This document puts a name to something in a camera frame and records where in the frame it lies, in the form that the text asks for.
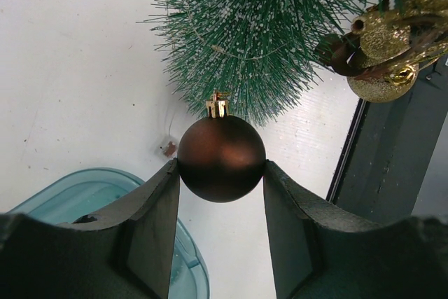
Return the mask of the brown ribbon bow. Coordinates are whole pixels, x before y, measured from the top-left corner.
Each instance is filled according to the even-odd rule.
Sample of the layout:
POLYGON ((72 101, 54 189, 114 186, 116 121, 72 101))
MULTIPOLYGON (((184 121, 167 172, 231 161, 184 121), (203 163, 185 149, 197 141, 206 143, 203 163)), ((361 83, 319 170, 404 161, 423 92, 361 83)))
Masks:
POLYGON ((430 64, 447 53, 447 0, 381 0, 353 19, 349 33, 322 38, 314 53, 319 64, 356 80, 430 64))

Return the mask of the gold ball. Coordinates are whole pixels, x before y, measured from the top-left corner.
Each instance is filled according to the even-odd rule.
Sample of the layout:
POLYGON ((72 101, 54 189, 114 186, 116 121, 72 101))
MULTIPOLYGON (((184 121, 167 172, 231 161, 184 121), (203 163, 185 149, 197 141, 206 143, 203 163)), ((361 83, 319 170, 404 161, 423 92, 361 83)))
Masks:
POLYGON ((347 78, 351 90, 361 99, 373 103, 391 102, 406 94, 417 80, 418 64, 402 67, 392 75, 356 80, 347 78))

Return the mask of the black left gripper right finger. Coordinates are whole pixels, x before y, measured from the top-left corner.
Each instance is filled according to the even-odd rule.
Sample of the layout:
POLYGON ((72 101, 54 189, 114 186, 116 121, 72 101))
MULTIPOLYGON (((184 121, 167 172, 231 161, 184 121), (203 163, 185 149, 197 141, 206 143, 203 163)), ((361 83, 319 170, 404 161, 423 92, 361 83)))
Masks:
POLYGON ((275 162, 263 177, 278 298, 446 298, 447 218, 382 225, 303 188, 275 162))

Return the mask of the brown matte ball ornament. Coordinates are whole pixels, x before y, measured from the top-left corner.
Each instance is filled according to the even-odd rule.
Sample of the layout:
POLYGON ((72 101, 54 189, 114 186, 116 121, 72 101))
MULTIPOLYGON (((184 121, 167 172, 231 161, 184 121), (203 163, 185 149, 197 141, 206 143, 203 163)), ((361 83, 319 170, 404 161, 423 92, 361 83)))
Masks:
POLYGON ((230 114, 228 94, 214 91, 206 116, 183 134, 177 151, 180 177, 196 196, 216 203, 249 194, 263 176, 266 150, 257 130, 230 114))

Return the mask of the clear battery box fairy lights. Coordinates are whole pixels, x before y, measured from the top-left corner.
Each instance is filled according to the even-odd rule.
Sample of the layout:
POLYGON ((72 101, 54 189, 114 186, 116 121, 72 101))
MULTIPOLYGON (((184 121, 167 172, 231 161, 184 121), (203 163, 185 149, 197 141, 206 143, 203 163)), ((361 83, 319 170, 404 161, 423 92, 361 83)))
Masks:
POLYGON ((296 106, 312 75, 274 12, 255 1, 167 0, 158 27, 167 72, 191 113, 205 114, 213 91, 228 94, 231 114, 256 126, 296 106))

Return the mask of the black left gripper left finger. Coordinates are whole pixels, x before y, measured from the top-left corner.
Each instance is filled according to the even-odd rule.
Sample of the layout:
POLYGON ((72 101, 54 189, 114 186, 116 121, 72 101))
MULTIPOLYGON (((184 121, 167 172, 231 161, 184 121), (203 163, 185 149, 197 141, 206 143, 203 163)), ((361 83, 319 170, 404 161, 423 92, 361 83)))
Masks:
POLYGON ((2 298, 167 298, 179 205, 169 161, 73 223, 1 216, 2 298))

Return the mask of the gold berry sprig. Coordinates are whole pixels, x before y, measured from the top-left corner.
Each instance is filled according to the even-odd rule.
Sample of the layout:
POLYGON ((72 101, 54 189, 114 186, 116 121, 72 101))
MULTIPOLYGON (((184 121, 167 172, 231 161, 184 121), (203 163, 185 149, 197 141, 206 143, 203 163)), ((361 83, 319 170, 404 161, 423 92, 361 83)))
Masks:
POLYGON ((447 0, 382 0, 353 20, 364 67, 421 62, 447 53, 447 0))

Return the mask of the small frosted green christmas tree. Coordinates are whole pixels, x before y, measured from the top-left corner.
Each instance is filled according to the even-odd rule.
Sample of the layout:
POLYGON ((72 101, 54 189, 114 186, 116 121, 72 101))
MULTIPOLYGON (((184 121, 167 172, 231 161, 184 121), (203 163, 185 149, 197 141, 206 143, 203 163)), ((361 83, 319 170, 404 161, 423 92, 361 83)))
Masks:
POLYGON ((196 116, 213 91, 231 113, 264 125, 296 106, 318 80, 314 49, 381 0, 155 0, 148 22, 166 52, 176 93, 196 116))

